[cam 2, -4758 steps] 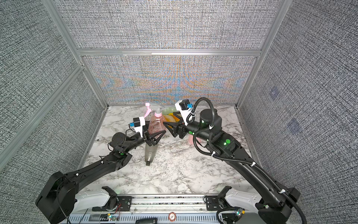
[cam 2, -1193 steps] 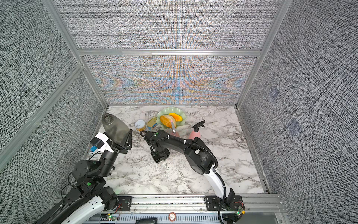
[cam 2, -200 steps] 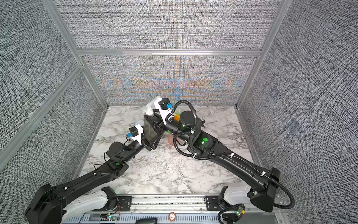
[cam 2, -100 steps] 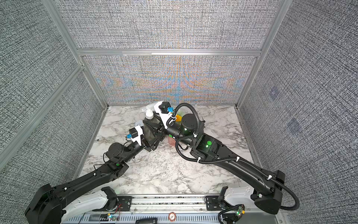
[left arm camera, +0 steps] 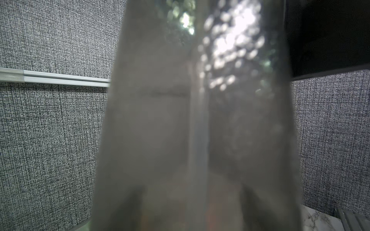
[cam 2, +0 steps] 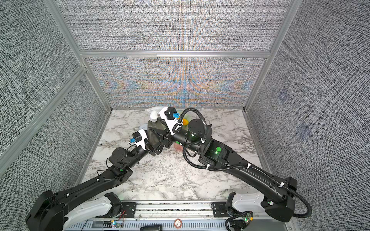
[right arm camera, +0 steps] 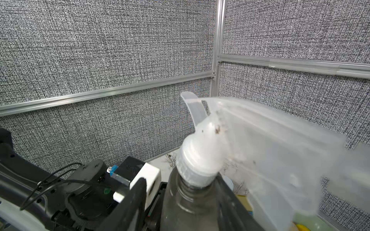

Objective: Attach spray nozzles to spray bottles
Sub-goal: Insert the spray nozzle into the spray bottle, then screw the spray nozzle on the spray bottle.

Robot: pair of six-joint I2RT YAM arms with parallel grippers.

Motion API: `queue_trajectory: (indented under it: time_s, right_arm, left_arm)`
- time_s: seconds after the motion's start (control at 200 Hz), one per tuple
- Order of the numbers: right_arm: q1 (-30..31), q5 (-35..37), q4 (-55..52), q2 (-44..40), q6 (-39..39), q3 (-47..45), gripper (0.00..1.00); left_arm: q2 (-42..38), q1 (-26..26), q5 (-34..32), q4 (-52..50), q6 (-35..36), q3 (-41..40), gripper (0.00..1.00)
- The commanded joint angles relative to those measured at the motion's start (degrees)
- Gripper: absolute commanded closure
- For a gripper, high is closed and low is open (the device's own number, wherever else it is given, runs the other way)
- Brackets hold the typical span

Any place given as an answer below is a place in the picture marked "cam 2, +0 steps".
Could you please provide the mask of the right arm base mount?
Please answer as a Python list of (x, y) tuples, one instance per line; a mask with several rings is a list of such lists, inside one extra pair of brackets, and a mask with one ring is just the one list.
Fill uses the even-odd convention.
[(212, 202), (211, 208), (215, 218), (243, 218), (245, 223), (250, 223), (253, 220), (253, 212), (239, 212), (233, 207), (233, 200), (236, 199), (236, 193), (230, 193), (225, 202)]

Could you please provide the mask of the translucent white spray nozzle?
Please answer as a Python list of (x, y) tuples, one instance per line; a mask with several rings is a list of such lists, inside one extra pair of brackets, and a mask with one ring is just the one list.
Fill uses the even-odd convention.
[(160, 111), (163, 109), (162, 106), (155, 106), (152, 108), (145, 109), (145, 112), (149, 113), (149, 120), (151, 122), (156, 122), (158, 120), (158, 116), (160, 114)]

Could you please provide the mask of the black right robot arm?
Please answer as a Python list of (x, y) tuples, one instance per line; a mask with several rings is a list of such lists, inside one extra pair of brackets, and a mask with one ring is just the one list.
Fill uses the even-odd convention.
[(177, 122), (169, 125), (164, 119), (166, 136), (183, 146), (185, 161), (194, 168), (212, 172), (225, 172), (252, 186), (264, 196), (261, 207), (270, 217), (288, 222), (295, 212), (295, 200), (303, 201), (297, 193), (293, 178), (280, 178), (242, 158), (231, 147), (212, 138), (212, 125), (202, 119), (193, 119), (187, 130)]

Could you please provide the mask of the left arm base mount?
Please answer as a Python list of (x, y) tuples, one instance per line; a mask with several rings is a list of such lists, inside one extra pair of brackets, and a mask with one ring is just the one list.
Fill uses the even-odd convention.
[(119, 198), (114, 193), (106, 193), (104, 198), (111, 205), (110, 210), (105, 215), (97, 216), (96, 218), (113, 218), (115, 220), (124, 218), (134, 218), (136, 213), (136, 202), (119, 202)]

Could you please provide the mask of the translucent pink spray bottle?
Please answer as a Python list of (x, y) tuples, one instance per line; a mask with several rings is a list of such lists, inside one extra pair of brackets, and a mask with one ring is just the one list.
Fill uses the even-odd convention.
[(179, 144), (178, 142), (174, 142), (173, 147), (174, 147), (175, 150), (177, 150), (179, 152), (182, 152), (182, 150), (183, 150), (183, 146), (181, 144)]

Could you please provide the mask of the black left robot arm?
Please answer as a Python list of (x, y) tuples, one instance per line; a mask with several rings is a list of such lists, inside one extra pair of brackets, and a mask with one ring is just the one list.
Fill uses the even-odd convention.
[(132, 151), (116, 148), (108, 158), (112, 165), (95, 178), (56, 193), (51, 190), (43, 192), (25, 219), (29, 230), (61, 231), (92, 217), (121, 218), (124, 209), (114, 193), (106, 193), (96, 201), (91, 201), (91, 198), (126, 182), (133, 173), (131, 167), (148, 153), (159, 155), (163, 148), (164, 144), (160, 142), (151, 145), (148, 141), (144, 148), (138, 146)]

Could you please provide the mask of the clear grey spray bottle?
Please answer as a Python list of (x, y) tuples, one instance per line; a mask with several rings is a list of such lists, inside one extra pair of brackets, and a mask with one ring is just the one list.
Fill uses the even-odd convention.
[(163, 144), (163, 137), (167, 130), (167, 126), (162, 119), (158, 119), (157, 121), (148, 121), (147, 123), (147, 131), (148, 131), (148, 141), (150, 145), (156, 150)]

